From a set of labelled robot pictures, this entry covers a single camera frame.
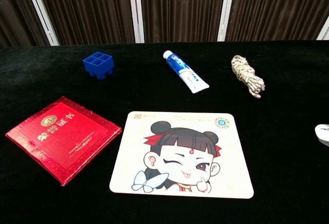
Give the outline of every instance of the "black hair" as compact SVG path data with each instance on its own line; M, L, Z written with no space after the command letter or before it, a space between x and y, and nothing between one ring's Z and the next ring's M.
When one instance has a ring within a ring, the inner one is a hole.
M212 154L214 157L217 156L215 145L218 142L218 136L213 132L200 133L188 128L171 128L170 123L167 121L153 123L151 126L151 132L156 135L163 135L158 139L156 144L151 145L150 149L151 152L154 152L159 156L163 145L175 145L175 143L177 143L177 146L193 148L203 152L207 149L209 154ZM157 169L147 168L145 171L147 180L159 174L160 172ZM174 181L167 179L162 185L157 187L157 189L160 189L163 186L167 189L174 183Z

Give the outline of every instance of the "hair bun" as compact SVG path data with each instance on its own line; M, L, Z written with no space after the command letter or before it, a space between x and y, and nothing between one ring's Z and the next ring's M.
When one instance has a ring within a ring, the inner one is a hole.
M206 135L210 140L214 143L217 144L218 142L218 136L213 133L213 132L204 132L204 135Z
M154 134L162 134L162 133L169 131L170 128L171 128L171 125L169 122L158 121L151 125L151 132L153 132Z

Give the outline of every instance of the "logo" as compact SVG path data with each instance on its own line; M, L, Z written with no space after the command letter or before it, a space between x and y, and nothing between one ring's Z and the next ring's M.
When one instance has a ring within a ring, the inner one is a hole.
M228 119L218 117L214 121L215 125L219 128L229 128L230 127L230 121Z
M55 115L49 115L41 121L41 125L50 126L54 124L56 121L57 121L57 117Z

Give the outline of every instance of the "brown curtain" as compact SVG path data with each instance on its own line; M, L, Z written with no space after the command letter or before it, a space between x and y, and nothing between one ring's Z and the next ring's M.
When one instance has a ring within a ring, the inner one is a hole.
M130 0L43 0L61 45L134 43Z
M48 45L32 0L0 0L0 48Z
M226 41L315 40L329 0L232 0Z
M145 42L216 41L223 0L141 0Z

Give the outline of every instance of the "red certificate booklet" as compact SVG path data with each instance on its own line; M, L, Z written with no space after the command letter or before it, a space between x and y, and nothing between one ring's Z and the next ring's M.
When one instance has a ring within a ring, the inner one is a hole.
M64 186L120 133L112 122L61 97L6 136Z

